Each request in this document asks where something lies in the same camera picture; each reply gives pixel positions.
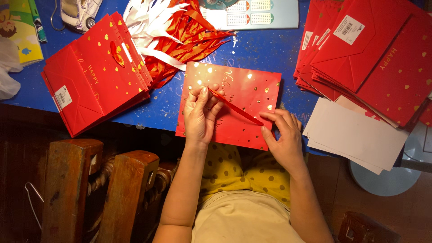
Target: toy car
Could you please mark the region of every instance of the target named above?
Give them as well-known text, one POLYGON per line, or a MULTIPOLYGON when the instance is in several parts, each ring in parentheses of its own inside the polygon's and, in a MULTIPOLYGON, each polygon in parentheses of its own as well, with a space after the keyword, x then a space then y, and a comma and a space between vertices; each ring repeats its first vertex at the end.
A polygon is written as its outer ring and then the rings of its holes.
POLYGON ((95 17, 102 0, 61 0, 61 19, 80 33, 96 24, 95 17))

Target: blue table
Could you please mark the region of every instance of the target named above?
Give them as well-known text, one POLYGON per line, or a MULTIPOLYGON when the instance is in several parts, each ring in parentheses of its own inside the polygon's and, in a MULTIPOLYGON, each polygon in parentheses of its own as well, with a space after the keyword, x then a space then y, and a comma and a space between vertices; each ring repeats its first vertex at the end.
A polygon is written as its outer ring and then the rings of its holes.
MULTIPOLYGON (((112 14, 118 11, 123 14, 127 3, 128 0, 104 0, 96 21, 107 13, 112 14)), ((54 10, 54 0, 36 0, 36 5, 48 38, 48 43, 41 45, 46 59, 66 44, 79 38, 81 34, 68 28, 59 32, 51 27, 50 16, 54 10)), ((308 5, 308 0, 299 1, 300 24, 298 29, 240 31, 237 33, 238 42, 235 47, 234 42, 228 42, 202 62, 282 73, 280 105, 296 114, 298 119, 306 124, 318 96, 300 91, 294 84, 292 74, 297 61, 308 5)), ((62 26, 59 8, 53 19, 57 28, 62 26)), ((25 67, 20 73, 11 74, 12 78, 21 83, 21 90, 13 98, 1 102, 58 112, 40 75, 44 66, 45 61, 41 61, 25 67)), ((149 101, 118 115, 112 121, 175 131, 183 80, 184 72, 178 72, 161 89, 153 90, 149 101)))

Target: white ribbon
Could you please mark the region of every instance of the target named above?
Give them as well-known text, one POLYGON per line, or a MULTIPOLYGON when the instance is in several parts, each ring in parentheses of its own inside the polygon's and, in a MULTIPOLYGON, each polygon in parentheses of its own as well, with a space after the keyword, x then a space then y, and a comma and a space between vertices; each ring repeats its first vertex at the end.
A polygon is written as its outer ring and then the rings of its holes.
POLYGON ((143 58, 153 56, 185 71, 186 64, 166 53, 154 50, 154 48, 159 43, 159 37, 162 36, 183 44, 180 40, 169 35, 166 30, 172 22, 172 20, 169 20, 171 16, 177 11, 186 11, 183 8, 189 6, 189 3, 182 3, 168 8, 170 0, 144 0, 143 3, 141 1, 130 0, 123 14, 124 22, 137 46, 138 53, 142 54, 143 58))

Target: dark floor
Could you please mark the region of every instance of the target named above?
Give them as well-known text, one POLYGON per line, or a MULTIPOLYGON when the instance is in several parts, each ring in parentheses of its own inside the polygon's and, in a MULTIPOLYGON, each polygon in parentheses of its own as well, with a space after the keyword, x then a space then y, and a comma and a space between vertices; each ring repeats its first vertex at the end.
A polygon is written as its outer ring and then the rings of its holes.
POLYGON ((334 234, 346 211, 364 213, 401 235, 401 243, 432 242, 432 174, 422 173, 406 192, 380 197, 352 179, 345 160, 310 155, 308 168, 318 200, 334 234))

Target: stack of white paper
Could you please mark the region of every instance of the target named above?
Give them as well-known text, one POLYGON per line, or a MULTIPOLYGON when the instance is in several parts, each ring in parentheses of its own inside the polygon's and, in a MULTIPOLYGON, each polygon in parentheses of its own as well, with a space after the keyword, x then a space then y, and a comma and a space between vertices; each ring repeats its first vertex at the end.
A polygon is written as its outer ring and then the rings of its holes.
POLYGON ((349 109, 319 98, 303 131, 308 146, 346 157, 376 174, 390 171, 409 133, 344 106, 349 109))

